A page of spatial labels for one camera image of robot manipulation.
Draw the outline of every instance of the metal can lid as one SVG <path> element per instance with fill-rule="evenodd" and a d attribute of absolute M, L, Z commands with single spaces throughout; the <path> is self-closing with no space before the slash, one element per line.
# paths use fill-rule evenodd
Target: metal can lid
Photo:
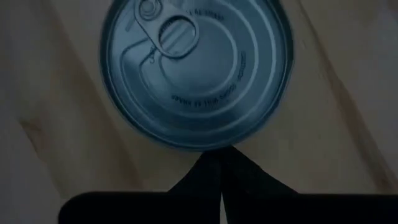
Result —
<path fill-rule="evenodd" d="M 273 113 L 293 64 L 275 0 L 115 0 L 100 64 L 135 128 L 191 151 L 237 143 Z"/>

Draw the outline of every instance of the black object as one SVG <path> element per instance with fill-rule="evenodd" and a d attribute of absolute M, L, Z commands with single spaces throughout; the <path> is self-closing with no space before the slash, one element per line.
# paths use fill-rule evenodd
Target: black object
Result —
<path fill-rule="evenodd" d="M 59 223 L 219 223 L 223 195 L 229 224 L 398 223 L 398 197 L 301 195 L 233 147 L 206 152 L 169 192 L 89 193 L 65 204 Z"/>

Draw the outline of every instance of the wooden surface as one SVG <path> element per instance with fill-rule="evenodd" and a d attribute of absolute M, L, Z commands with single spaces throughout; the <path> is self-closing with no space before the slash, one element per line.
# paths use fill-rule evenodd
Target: wooden surface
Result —
<path fill-rule="evenodd" d="M 301 3 L 328 59 L 328 79 L 357 148 L 373 176 L 396 188 L 398 1 Z"/>
<path fill-rule="evenodd" d="M 345 13 L 367 14 L 372 1 Z M 363 116 L 356 99 L 364 97 L 347 85 L 347 79 L 361 77 L 342 69 L 347 62 L 339 60 L 343 55 L 353 61 L 363 52 L 359 47 L 336 51 L 340 42 L 333 42 L 326 32 L 326 25 L 334 25 L 331 29 L 338 40 L 346 40 L 339 35 L 343 21 L 331 24 L 330 19 L 340 13 L 339 4 L 348 3 L 322 2 L 282 1 L 295 35 L 292 79 L 268 124 L 237 148 L 299 192 L 394 192 L 394 174 L 368 125 L 378 122 Z M 200 156 L 167 149 L 141 136 L 110 102 L 98 65 L 101 25 L 110 4 L 111 0 L 0 4 L 5 30 L 0 34 L 5 49 L 1 66 L 7 74 L 1 85 L 13 116 L 64 199 L 91 190 L 167 190 Z M 371 58 L 375 53 L 364 54 Z M 344 97 L 337 84 L 346 90 Z M 360 119 L 350 123 L 347 114 Z M 373 141 L 364 142 L 367 137 Z"/>
<path fill-rule="evenodd" d="M 0 223 L 55 223 L 64 201 L 0 93 Z"/>

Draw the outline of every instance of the can rim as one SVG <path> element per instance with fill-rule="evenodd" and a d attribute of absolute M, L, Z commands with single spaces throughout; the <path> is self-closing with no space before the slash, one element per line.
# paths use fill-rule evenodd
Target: can rim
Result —
<path fill-rule="evenodd" d="M 273 16 L 277 21 L 277 28 L 283 37 L 284 43 L 284 67 L 283 67 L 283 76 L 280 81 L 278 90 L 276 91 L 271 106 L 268 110 L 255 122 L 250 128 L 247 128 L 247 131 L 234 136 L 233 138 L 223 140 L 214 144 L 207 144 L 202 146 L 189 146 L 176 144 L 173 141 L 168 141 L 166 139 L 160 138 L 150 131 L 146 130 L 139 123 L 137 123 L 134 119 L 130 117 L 126 110 L 121 110 L 124 108 L 121 100 L 119 100 L 118 95 L 116 94 L 116 90 L 112 85 L 111 76 L 109 75 L 109 66 L 108 66 L 108 52 L 109 52 L 109 44 L 111 43 L 111 33 L 110 30 L 113 29 L 117 19 L 119 18 L 120 10 L 123 8 L 124 4 L 127 4 L 128 0 L 114 0 L 109 7 L 106 17 L 103 22 L 102 30 L 101 30 L 101 39 L 99 42 L 98 49 L 98 60 L 101 70 L 102 82 L 105 86 L 108 97 L 111 99 L 112 104 L 115 109 L 121 115 L 123 120 L 125 120 L 129 126 L 136 130 L 143 136 L 147 136 L 153 139 L 156 142 L 163 144 L 166 147 L 171 149 L 184 149 L 186 151 L 192 152 L 203 152 L 203 151 L 211 151 L 215 149 L 221 149 L 224 147 L 228 147 L 230 145 L 237 144 L 249 136 L 252 136 L 256 132 L 258 132 L 271 118 L 271 116 L 275 113 L 276 109 L 279 107 L 280 102 L 282 101 L 285 91 L 287 89 L 292 70 L 294 67 L 295 59 L 295 49 L 294 49 L 294 38 L 293 31 L 289 22 L 289 18 L 282 7 L 281 3 L 278 0 L 263 0 L 263 2 L 269 7 L 270 11 L 273 13 Z"/>

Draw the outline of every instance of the pull tab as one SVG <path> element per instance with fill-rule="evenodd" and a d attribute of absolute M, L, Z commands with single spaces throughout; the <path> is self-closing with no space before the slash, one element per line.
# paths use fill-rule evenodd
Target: pull tab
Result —
<path fill-rule="evenodd" d="M 137 0 L 135 5 L 135 17 L 157 50 L 168 58 L 182 58 L 188 55 L 199 42 L 199 26 L 196 20 L 185 11 L 175 7 L 164 0 Z M 162 44 L 160 37 L 167 28 L 167 24 L 177 19 L 185 20 L 194 27 L 195 37 L 192 43 L 182 52 L 169 53 Z"/>

